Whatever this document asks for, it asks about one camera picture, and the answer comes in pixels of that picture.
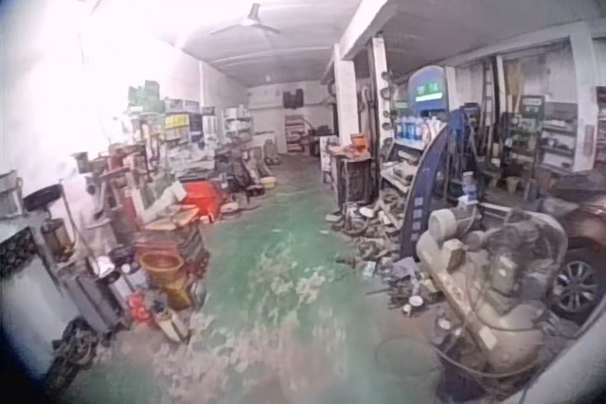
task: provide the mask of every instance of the green floor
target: green floor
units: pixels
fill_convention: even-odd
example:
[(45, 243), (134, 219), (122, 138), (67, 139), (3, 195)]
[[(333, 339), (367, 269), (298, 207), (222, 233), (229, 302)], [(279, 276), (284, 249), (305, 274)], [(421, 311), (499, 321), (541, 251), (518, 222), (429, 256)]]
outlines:
[[(397, 325), (402, 316), (366, 297), (369, 284), (334, 261), (355, 246), (324, 221), (333, 198), (317, 166), (311, 158), (285, 160), (278, 187), (255, 200), (259, 209), (208, 229), (202, 313), (215, 320), (183, 359), (211, 365), (196, 377), (176, 360), (185, 376), (177, 385), (187, 392), (173, 394), (174, 402), (434, 401), (439, 371), (431, 351), (402, 339), (381, 344), (394, 336), (382, 330), (386, 321)], [(129, 336), (144, 343), (147, 335)], [(80, 373), (66, 402), (173, 402), (171, 380), (153, 375), (149, 347), (142, 355), (114, 350), (109, 362)]]

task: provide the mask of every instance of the ceiling fan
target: ceiling fan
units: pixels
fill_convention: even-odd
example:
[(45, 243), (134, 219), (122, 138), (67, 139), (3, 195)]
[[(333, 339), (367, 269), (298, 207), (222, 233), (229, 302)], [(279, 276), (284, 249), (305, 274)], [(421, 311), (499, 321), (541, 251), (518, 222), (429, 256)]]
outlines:
[(258, 28), (260, 30), (264, 30), (266, 32), (280, 35), (281, 32), (277, 28), (266, 26), (265, 24), (263, 24), (261, 22), (261, 20), (258, 18), (258, 9), (259, 8), (260, 8), (260, 4), (253, 4), (253, 6), (250, 8), (250, 12), (248, 13), (248, 16), (246, 16), (244, 19), (242, 19), (241, 22), (239, 22), (237, 24), (232, 24), (231, 26), (220, 28), (218, 30), (214, 30), (214, 31), (210, 32), (210, 35), (216, 35), (218, 33), (223, 33), (234, 27), (254, 27), (254, 28)]

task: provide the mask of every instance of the wheel rim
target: wheel rim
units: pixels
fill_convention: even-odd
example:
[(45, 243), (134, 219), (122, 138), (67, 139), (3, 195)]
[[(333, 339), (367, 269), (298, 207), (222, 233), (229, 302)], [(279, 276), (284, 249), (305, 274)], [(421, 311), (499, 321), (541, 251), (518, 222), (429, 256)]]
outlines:
[(587, 262), (568, 262), (556, 276), (553, 294), (556, 305), (566, 312), (580, 312), (597, 299), (597, 280)]

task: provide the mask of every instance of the car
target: car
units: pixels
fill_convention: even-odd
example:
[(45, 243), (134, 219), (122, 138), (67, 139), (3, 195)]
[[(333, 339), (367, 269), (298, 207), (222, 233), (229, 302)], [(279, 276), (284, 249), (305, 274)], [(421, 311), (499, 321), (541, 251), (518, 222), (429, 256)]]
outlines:
[(606, 178), (595, 171), (557, 182), (541, 210), (568, 236), (568, 251), (551, 289), (551, 308), (582, 324), (606, 293)]

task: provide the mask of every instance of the car wheel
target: car wheel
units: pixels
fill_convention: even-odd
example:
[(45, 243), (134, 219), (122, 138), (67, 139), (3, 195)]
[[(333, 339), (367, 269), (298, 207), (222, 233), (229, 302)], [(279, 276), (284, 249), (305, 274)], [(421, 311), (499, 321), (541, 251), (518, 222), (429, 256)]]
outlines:
[(602, 299), (606, 270), (591, 248), (569, 251), (554, 279), (551, 308), (563, 319), (582, 324)]

